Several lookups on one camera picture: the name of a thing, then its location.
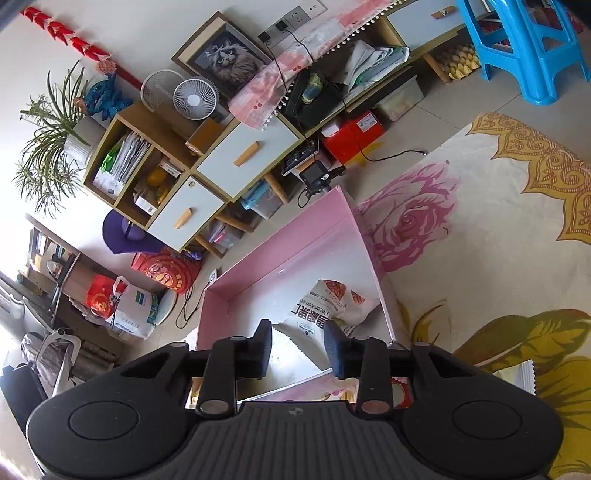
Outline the white desk fan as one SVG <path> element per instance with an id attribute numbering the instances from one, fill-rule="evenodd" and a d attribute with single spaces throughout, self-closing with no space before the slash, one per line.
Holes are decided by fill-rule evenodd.
<path id="1" fill-rule="evenodd" d="M 190 78 L 174 89 L 172 101 L 176 111 L 188 120 L 199 121 L 211 116 L 218 105 L 219 95 L 208 80 Z"/>

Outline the red storage box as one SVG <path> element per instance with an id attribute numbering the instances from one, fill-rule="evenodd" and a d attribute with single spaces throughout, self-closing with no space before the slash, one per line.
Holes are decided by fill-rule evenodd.
<path id="1" fill-rule="evenodd" d="M 322 148 L 339 164 L 363 159 L 362 152 L 370 152 L 385 127 L 370 110 L 353 118 L 337 118 L 325 125 L 320 134 Z"/>

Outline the pink cardboard box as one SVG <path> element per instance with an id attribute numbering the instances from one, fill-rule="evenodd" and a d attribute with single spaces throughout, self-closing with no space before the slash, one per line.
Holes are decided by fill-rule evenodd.
<path id="1" fill-rule="evenodd" d="M 377 298 L 353 334 L 410 344 L 394 288 L 369 228 L 341 188 L 308 205 L 204 290 L 197 349 L 221 338 L 252 336 L 259 321 L 279 323 L 320 279 L 337 280 L 363 297 Z"/>

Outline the clear storage bin blue lid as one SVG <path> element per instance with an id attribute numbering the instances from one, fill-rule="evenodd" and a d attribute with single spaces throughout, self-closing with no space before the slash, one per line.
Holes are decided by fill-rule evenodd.
<path id="1" fill-rule="evenodd" d="M 252 210 L 252 212 L 266 220 L 270 220 L 283 205 L 280 197 L 274 193 L 273 188 L 270 187 L 266 180 L 260 180 L 256 185 L 253 185 L 240 198 L 239 202 L 243 209 Z"/>

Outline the framed cat picture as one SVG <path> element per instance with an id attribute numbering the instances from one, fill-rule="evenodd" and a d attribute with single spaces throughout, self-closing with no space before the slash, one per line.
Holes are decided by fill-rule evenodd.
<path id="1" fill-rule="evenodd" d="M 230 100 L 270 64 L 270 57 L 221 12 L 216 12 L 172 56 L 190 74 L 214 83 Z"/>

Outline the white shopping bag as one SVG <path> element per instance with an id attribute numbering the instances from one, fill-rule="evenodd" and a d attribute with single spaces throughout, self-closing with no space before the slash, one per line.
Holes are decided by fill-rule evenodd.
<path id="1" fill-rule="evenodd" d="M 158 297 L 130 284 L 124 277 L 115 279 L 109 297 L 112 313 L 107 322 L 140 339 L 147 339 L 156 327 Z"/>

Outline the white office chair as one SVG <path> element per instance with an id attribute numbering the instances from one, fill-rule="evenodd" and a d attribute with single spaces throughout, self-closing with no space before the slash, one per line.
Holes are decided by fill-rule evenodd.
<path id="1" fill-rule="evenodd" d="M 64 329 L 54 330 L 45 337 L 35 332 L 24 336 L 20 343 L 22 357 L 48 398 L 83 383 L 74 372 L 81 346 L 81 340 Z"/>

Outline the pink patterned cloth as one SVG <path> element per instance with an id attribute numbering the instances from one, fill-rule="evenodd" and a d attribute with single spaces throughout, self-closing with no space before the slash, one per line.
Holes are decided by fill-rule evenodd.
<path id="1" fill-rule="evenodd" d="M 377 21 L 403 1 L 348 1 L 315 26 L 303 38 L 294 41 L 270 64 L 256 74 L 229 101 L 229 112 L 240 123 L 253 129 L 262 129 L 279 113 L 280 103 L 286 97 L 294 78 L 315 62 Z"/>

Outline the red gift bag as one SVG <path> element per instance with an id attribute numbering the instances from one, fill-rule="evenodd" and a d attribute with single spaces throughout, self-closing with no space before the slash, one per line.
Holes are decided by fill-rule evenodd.
<path id="1" fill-rule="evenodd" d="M 177 294 L 185 294 L 192 287 L 201 270 L 201 261 L 184 254 L 136 253 L 131 268 Z"/>

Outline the wooden cabinet white drawers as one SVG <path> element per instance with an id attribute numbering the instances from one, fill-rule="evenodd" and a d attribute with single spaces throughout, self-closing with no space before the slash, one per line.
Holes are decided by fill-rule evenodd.
<path id="1" fill-rule="evenodd" d="M 228 125 L 209 134 L 211 121 L 204 120 L 197 136 L 206 139 L 204 148 L 184 146 L 163 120 L 142 104 L 118 113 L 95 153 L 89 160 L 84 185 L 95 196 L 169 248 L 180 251 L 201 239 L 201 230 L 221 216 L 233 203 L 259 182 L 266 180 L 277 194 L 283 188 L 273 176 L 273 168 L 318 133 L 332 119 L 361 107 L 370 96 L 409 72 L 414 60 L 430 57 L 432 50 L 453 38 L 464 26 L 455 1 L 403 1 L 374 23 L 363 27 L 335 51 L 315 60 L 315 64 L 334 61 L 358 40 L 381 41 L 403 51 L 403 59 L 346 93 L 338 103 L 310 122 L 287 117 L 287 104 L 296 97 L 297 76 L 280 103 L 279 113 L 262 129 L 253 129 L 233 117 Z M 147 141 L 148 148 L 131 169 L 122 187 L 114 194 L 101 190 L 95 182 L 107 153 L 124 132 L 135 133 Z M 135 187 L 165 160 L 179 171 L 171 189 L 156 209 L 148 213 L 134 203 Z"/>

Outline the green potted plant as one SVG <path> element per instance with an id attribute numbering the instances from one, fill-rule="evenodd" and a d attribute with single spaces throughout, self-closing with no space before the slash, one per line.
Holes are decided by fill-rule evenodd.
<path id="1" fill-rule="evenodd" d="M 17 163 L 14 184 L 36 212 L 52 217 L 81 188 L 82 170 L 104 134 L 82 109 L 89 90 L 85 69 L 75 64 L 62 81 L 46 77 L 46 92 L 29 99 L 20 118 L 34 126 Z"/>

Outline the floral table cloth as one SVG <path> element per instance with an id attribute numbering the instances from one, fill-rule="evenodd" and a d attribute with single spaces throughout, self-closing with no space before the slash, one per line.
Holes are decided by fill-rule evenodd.
<path id="1" fill-rule="evenodd" d="M 524 362 L 564 426 L 553 479 L 590 475 L 590 167 L 478 116 L 363 201 L 404 332 L 488 372 Z"/>

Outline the blue plastic stool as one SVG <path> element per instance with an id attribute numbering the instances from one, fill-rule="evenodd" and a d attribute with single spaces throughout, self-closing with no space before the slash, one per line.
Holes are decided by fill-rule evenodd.
<path id="1" fill-rule="evenodd" d="M 560 1 L 550 4 L 559 28 L 537 23 L 522 1 L 493 1 L 491 5 L 501 27 L 486 33 L 470 3 L 458 3 L 479 57 L 483 77 L 489 81 L 493 68 L 512 74 L 518 81 L 522 98 L 539 106 L 558 100 L 557 76 L 571 66 L 578 66 L 583 78 L 590 80 L 590 69 L 567 8 Z"/>

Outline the purple plush toy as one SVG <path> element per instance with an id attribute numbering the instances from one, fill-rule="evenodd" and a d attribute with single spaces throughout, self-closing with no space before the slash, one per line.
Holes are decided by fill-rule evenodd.
<path id="1" fill-rule="evenodd" d="M 102 224 L 102 237 L 108 249 L 115 255 L 127 253 L 158 254 L 164 244 L 143 229 L 111 210 Z"/>

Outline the white snack bag red print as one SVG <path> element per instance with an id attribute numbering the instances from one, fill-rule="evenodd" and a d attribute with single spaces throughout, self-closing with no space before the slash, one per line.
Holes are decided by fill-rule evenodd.
<path id="1" fill-rule="evenodd" d="M 379 305 L 379 298 L 365 297 L 339 281 L 321 279 L 273 328 L 286 335 L 318 369 L 327 370 L 325 325 L 334 321 L 349 336 Z"/>

